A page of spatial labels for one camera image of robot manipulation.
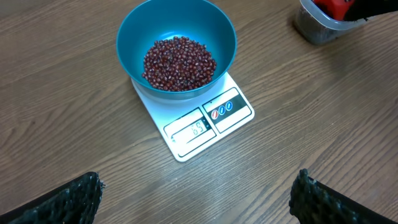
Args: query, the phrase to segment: scale button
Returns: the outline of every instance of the scale button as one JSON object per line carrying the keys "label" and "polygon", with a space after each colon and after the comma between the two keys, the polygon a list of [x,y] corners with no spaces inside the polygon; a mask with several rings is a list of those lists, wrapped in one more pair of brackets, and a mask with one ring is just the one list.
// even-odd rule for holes
{"label": "scale button", "polygon": [[218,112],[220,113],[220,115],[224,115],[225,114],[225,106],[220,106],[220,108],[218,108]]}
{"label": "scale button", "polygon": [[226,110],[228,110],[228,111],[232,110],[232,103],[230,101],[228,101],[226,103],[225,107],[226,107]]}
{"label": "scale button", "polygon": [[212,119],[217,119],[218,118],[218,111],[217,110],[213,110],[211,112],[211,118]]}

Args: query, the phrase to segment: wooden table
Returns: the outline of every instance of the wooden table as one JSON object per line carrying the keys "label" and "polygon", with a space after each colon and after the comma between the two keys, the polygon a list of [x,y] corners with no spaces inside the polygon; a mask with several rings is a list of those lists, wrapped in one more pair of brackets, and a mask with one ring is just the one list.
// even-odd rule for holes
{"label": "wooden table", "polygon": [[0,2],[0,214],[97,171],[96,223],[297,223],[289,193],[306,167],[398,221],[396,13],[315,47],[292,27],[298,0],[215,1],[256,117],[182,164],[116,57],[139,3]]}

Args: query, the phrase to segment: scale control panel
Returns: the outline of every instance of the scale control panel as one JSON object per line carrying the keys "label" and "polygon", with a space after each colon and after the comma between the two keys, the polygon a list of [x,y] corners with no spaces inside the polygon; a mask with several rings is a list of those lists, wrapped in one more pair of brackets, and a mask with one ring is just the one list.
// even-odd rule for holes
{"label": "scale control panel", "polygon": [[177,151],[178,156],[183,158],[193,151],[204,150],[253,116],[254,112],[246,99],[236,87],[232,87],[164,126],[164,133],[170,141],[171,150]]}

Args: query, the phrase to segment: blue button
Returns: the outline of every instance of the blue button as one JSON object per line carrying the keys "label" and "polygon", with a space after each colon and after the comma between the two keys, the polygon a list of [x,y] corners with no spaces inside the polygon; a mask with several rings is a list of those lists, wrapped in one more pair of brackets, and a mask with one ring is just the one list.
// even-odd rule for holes
{"label": "blue button", "polygon": [[226,107],[226,110],[228,110],[228,111],[232,110],[232,103],[230,101],[228,101],[226,103],[225,107]]}
{"label": "blue button", "polygon": [[224,115],[225,114],[225,106],[220,106],[220,108],[218,108],[218,112],[220,113],[220,115]]}

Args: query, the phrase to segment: bowl rim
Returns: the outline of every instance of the bowl rim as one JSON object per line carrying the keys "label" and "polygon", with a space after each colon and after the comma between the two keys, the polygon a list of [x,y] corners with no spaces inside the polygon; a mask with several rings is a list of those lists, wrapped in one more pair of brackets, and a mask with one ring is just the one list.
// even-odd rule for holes
{"label": "bowl rim", "polygon": [[229,62],[229,65],[225,68],[225,70],[221,72],[221,75],[220,75],[219,77],[217,77],[216,79],[214,79],[214,80],[212,80],[211,82],[207,83],[206,85],[201,86],[201,87],[199,87],[199,88],[196,88],[196,89],[194,89],[194,90],[187,90],[187,91],[166,91],[166,90],[158,90],[158,89],[155,89],[155,88],[153,88],[153,87],[148,87],[148,86],[146,86],[144,83],[142,83],[140,80],[134,78],[134,77],[130,74],[130,72],[129,72],[129,71],[126,69],[126,67],[124,66],[123,61],[121,60],[120,55],[119,55],[119,47],[118,47],[118,46],[119,46],[119,34],[120,34],[120,30],[121,30],[121,28],[122,28],[124,22],[127,20],[127,18],[128,18],[136,9],[138,9],[140,6],[143,6],[145,3],[148,3],[148,2],[151,2],[151,1],[156,1],[156,0],[144,1],[143,3],[139,4],[138,6],[136,6],[136,7],[135,7],[131,12],[129,12],[129,14],[123,19],[122,23],[121,23],[120,26],[119,26],[118,34],[116,35],[116,55],[118,55],[119,62],[120,62],[120,64],[122,65],[124,71],[125,71],[132,79],[134,79],[134,81],[136,81],[138,84],[142,85],[143,87],[145,87],[145,88],[147,88],[147,89],[149,89],[149,90],[156,91],[156,92],[158,92],[158,93],[167,93],[167,94],[192,93],[192,92],[194,92],[194,91],[202,90],[202,89],[206,88],[207,86],[211,85],[212,83],[217,82],[217,81],[228,71],[228,69],[230,68],[230,66],[232,65],[232,63],[233,63],[234,60],[235,60],[236,51],[237,51],[237,48],[238,48],[238,38],[237,38],[237,36],[236,36],[235,27],[234,27],[234,25],[232,24],[231,19],[229,19],[229,17],[225,14],[225,12],[222,11],[218,6],[216,6],[215,4],[213,4],[212,2],[209,2],[209,1],[207,1],[207,0],[200,0],[200,1],[204,1],[204,2],[206,2],[206,3],[210,4],[210,5],[212,5],[213,7],[215,7],[216,9],[218,9],[218,10],[225,16],[225,18],[228,20],[230,26],[232,27],[232,30],[233,30],[233,33],[234,33],[234,39],[235,39],[234,53],[233,53],[233,55],[232,55],[232,59],[231,59],[231,61]]}

